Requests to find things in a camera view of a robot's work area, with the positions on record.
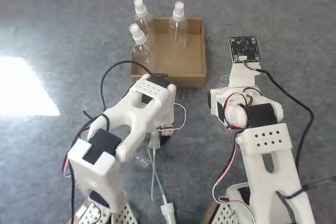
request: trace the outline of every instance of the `cardboard box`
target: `cardboard box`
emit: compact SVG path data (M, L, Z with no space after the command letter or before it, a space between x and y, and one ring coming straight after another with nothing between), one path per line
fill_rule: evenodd
M187 46L179 54L171 46L169 18L155 19L154 30L155 45L152 52L155 57L155 73L167 73L170 82L178 88L204 87L207 70L202 19L188 18ZM142 74L139 67L134 64L131 66L133 80L138 80Z

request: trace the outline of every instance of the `black cable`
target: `black cable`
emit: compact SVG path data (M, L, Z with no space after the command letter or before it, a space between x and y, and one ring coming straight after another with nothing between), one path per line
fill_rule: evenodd
M71 174L71 224L75 221L75 176L73 175L72 165L69 161L69 169Z
M240 94L240 95L243 97L243 99L245 101L245 106L247 106L247 100L246 100L245 96L243 94Z
M283 196L284 199L293 199L295 198L296 196L298 196L299 194L301 194L302 192L304 191L308 191L310 188L313 188L313 187L317 187L317 186L320 186L320 185L323 185L325 183L329 183L329 182L332 182L332 181L335 181L336 180L336 176L332 176L330 178L325 178L325 179L321 179L319 181L316 181L314 183L311 183L311 184L308 184L308 185L303 185L302 188L298 191L296 191L295 193L289 195L289 196Z
M107 129L109 129L110 128L110 120L109 120L109 118L105 114L100 114L99 116L102 116L102 117L104 117L106 119ZM79 138L80 134L82 133L82 131L85 128L87 128L91 123L93 123L99 116L95 116L95 117L91 118L89 121L87 121L80 128L80 130L76 133L75 137L72 140L70 149L75 145L75 143L76 143L77 139ZM72 183L71 184L71 224L74 224L73 222L74 222L74 219L75 219L75 175L73 173L74 170L72 169L72 165L70 163L70 160L68 161L68 163L69 163L69 169L70 169L70 174L71 174L71 183Z
M243 93L245 92L245 90L248 90L248 89L253 89L253 90L257 91L261 95L261 92L259 90L255 89L255 88L253 88L253 87L244 88L243 89Z
M117 63L115 63L114 65L112 65L108 70L106 70L106 72L104 73L103 77L101 78L101 82L100 82L100 98L101 98L101 103L103 105L103 111L106 110L106 104L105 104L105 99L104 99L104 94L103 94L103 85L104 85L104 80L105 77L107 76L107 74L116 66L124 64L124 63L132 63L132 64L136 64L138 66L140 66L141 68L143 68L145 71L147 71L149 74L152 74L152 72L146 68L144 65L137 63L136 61L133 60L123 60L123 61L119 61ZM79 138L80 134L82 133L82 131L87 128L94 120L96 120L99 116L102 116L106 119L107 122L107 131L109 131L110 129L110 120L109 118L105 115L105 114L100 114L98 116L95 117L91 117L86 111L83 111L84 115L86 115L90 120L88 122L86 122L82 128L76 133L75 137L72 140L71 143L71 147L70 149L74 146L74 144L76 143L77 139ZM71 186L71 224L74 224L74 219L75 219L75 176L73 173L73 169L71 166L71 163L69 161L69 169L70 169L70 174L71 174L71 181L72 181L72 186Z
M125 64L125 63L132 63L132 64L136 64L138 65L139 67L143 68L146 72L148 72L149 74L152 74L152 72L147 68L145 67L144 65L140 64L140 63L137 63L136 61L133 61L133 60L122 60L122 61L119 61L117 63L115 63L114 65L112 65L108 70L106 70L106 72L104 73L103 77L101 78L101 81L100 81L100 99L101 99L101 103L103 105L103 111L106 110L106 104L105 104L105 99L104 99L104 94L103 94L103 85L104 85L104 80L105 80L105 77L107 76L107 74L113 69L115 68L116 66L119 66L121 64Z
M110 131L110 119L108 118L108 116L105 115L104 113L101 113L99 116L102 116L103 118L106 119L106 130Z
M295 156L295 166L296 166L296 169L298 171L298 174L300 174L300 156L301 156L301 151L302 151L302 147L303 147L303 143L304 143L304 140L306 138L306 135L310 129L310 126L313 124L313 121L314 121L314 113L312 112L312 110L306 106L305 104L303 104L302 102L300 102L298 99L296 99L295 97L293 97L290 93L288 93L285 89L283 89L283 87L278 84L272 77L272 75L267 71L267 70L264 70L264 69L254 69L254 68L251 68L247 65L246 62L243 62L244 63L244 66L250 70L254 70L254 71L257 71L257 72L260 72L260 73L265 73L269 80L282 92L284 93L287 97L289 97L291 100L295 101L297 104L299 104L301 107L303 107L305 110L308 111L308 113L310 114L310 120L306 126L306 128L304 129L303 133L302 133L302 136L301 136L301 139L300 139L300 142L299 142L299 145L298 145L298 149L296 151L296 156Z
M86 112L86 110L83 110L83 114L88 118L88 119L91 119L92 116L89 115L88 112Z

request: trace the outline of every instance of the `gray carpet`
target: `gray carpet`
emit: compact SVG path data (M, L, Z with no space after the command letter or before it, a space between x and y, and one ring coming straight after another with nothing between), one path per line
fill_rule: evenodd
M155 16L169 16L176 0L145 0ZM210 115L207 91L230 73L229 36L257 35L262 66L294 96L310 105L316 120L301 160L309 183L336 174L333 130L336 106L336 0L183 0L186 15L205 24L208 78L203 89L178 89L187 108L185 127L158 151L157 171L179 223L199 223L211 202L211 186L228 159L233 132ZM62 159L86 121L101 112L99 82L109 65L127 59L132 0L0 0L0 57L22 57L40 79L60 116L0 116L0 223L65 223L70 179ZM267 79L257 83L283 105L294 150L308 114ZM131 84L129 66L106 79L108 106ZM176 111L176 122L181 115ZM142 145L121 174L141 223L164 223L160 193L150 201L151 167ZM218 192L246 180L240 152ZM336 222L335 184L309 192L317 223ZM76 192L76 206L83 197Z

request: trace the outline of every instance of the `robotic arm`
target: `robotic arm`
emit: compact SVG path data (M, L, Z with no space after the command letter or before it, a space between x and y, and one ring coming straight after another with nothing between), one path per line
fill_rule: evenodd
M292 143L286 123L282 123L281 104L261 95L255 85L255 76L260 74L260 56L255 37L230 39L233 66L228 87L211 89L208 104L211 114L231 129L241 130L239 144L247 183L230 186L226 191L239 223L285 224L292 223L286 205L293 211L296 223L315 223L307 194L300 193L285 204L277 192L291 195L301 189L299 176L291 152ZM274 170L266 170L263 156L270 154Z
M79 139L68 152L79 189L108 214L119 213L127 202L118 174L120 163L129 160L147 134L153 148L160 147L160 134L172 135L175 93L175 85L145 74L91 124L87 141ZM131 127L123 141L110 133L120 125ZM165 210L174 216L173 209Z

